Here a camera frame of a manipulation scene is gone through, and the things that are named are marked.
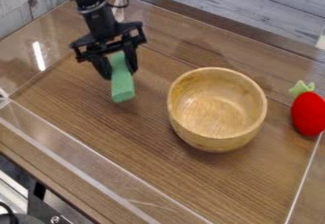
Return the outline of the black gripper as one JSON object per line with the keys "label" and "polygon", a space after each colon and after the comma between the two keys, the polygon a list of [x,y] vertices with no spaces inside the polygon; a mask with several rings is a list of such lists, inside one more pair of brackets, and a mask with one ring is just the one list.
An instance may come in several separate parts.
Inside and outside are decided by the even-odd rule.
{"label": "black gripper", "polygon": [[90,62],[104,80],[112,78],[112,67],[104,54],[122,51],[130,74],[137,71],[136,49],[145,42],[141,22],[117,22],[106,1],[92,9],[80,9],[88,34],[69,44],[78,62]]}

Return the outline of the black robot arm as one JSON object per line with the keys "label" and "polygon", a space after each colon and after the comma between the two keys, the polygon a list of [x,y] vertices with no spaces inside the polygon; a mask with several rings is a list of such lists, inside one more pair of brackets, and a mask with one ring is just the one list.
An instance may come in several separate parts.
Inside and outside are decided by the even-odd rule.
{"label": "black robot arm", "polygon": [[69,47],[74,51],[76,61],[90,62],[100,76],[112,78],[112,64],[108,54],[121,51],[125,56],[125,65],[130,73],[137,71],[137,53],[140,44],[146,42],[141,29],[141,22],[117,22],[112,8],[116,6],[108,0],[72,0],[76,3],[77,12],[81,14],[88,33],[70,42]]}

